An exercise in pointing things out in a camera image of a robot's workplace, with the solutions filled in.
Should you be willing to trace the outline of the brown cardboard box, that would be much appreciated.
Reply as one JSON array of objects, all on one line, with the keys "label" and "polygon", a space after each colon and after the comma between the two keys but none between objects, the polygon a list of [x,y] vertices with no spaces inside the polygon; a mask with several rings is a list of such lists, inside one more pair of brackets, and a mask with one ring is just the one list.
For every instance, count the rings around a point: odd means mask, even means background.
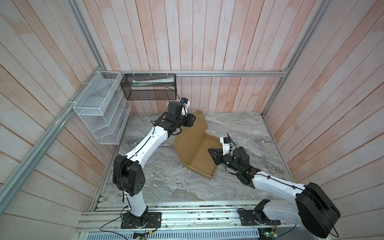
[{"label": "brown cardboard box", "polygon": [[208,149],[221,149],[220,139],[208,134],[208,124],[203,111],[194,112],[196,120],[190,128],[184,127],[173,146],[177,156],[188,170],[211,180],[217,165],[214,163]]}]

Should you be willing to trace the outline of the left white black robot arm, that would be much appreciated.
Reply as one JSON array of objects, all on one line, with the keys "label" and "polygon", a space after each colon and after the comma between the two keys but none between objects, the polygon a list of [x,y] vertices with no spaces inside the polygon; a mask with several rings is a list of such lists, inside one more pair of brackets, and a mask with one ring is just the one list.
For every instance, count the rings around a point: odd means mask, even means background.
[{"label": "left white black robot arm", "polygon": [[142,194],[146,182],[144,167],[163,142],[180,134],[176,130],[193,126],[196,117],[189,112],[190,104],[187,98],[170,102],[167,110],[152,121],[153,127],[147,136],[133,150],[114,159],[113,183],[122,191],[123,200],[127,200],[130,207],[123,220],[135,227],[148,224],[148,206]]}]

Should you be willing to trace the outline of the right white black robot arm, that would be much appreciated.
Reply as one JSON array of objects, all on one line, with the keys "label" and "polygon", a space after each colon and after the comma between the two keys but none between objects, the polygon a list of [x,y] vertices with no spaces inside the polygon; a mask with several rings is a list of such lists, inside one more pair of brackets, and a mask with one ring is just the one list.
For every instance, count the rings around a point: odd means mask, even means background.
[{"label": "right white black robot arm", "polygon": [[216,165],[232,170],[245,186],[263,190],[286,201],[287,205],[260,201],[253,210],[253,222],[266,225],[272,221],[289,222],[305,227],[319,238],[327,238],[341,217],[341,212],[323,189],[315,184],[295,184],[273,177],[250,165],[250,157],[243,147],[233,151],[210,148],[208,150]]}]

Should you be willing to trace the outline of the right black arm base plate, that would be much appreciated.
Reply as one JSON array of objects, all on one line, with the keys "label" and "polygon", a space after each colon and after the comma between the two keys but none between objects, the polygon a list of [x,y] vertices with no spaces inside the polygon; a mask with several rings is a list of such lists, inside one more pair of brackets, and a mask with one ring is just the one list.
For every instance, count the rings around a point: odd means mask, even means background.
[{"label": "right black arm base plate", "polygon": [[267,218],[267,216],[260,211],[255,210],[245,210],[243,208],[237,209],[237,213],[240,217],[242,226],[278,226],[281,225],[281,221],[276,220],[272,221]]}]

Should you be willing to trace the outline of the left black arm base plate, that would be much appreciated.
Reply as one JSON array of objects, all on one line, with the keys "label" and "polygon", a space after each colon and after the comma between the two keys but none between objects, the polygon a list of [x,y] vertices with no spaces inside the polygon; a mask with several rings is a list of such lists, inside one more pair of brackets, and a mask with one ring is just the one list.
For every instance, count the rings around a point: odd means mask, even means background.
[{"label": "left black arm base plate", "polygon": [[162,213],[149,212],[144,213],[141,217],[136,217],[131,213],[125,213],[121,223],[121,229],[144,229],[161,227]]}]

